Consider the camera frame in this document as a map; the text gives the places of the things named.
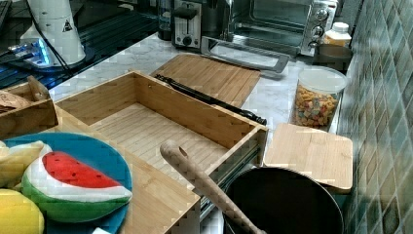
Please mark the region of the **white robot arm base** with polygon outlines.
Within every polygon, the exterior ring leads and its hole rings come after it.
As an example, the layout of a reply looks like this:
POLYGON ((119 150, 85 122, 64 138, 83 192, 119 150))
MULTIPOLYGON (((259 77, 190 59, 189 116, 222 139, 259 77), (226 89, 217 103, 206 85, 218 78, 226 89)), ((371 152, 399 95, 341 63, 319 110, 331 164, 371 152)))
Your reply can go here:
POLYGON ((74 65, 86 57, 69 0, 26 0, 32 25, 20 37, 33 43, 36 56, 27 62, 39 68, 74 65))

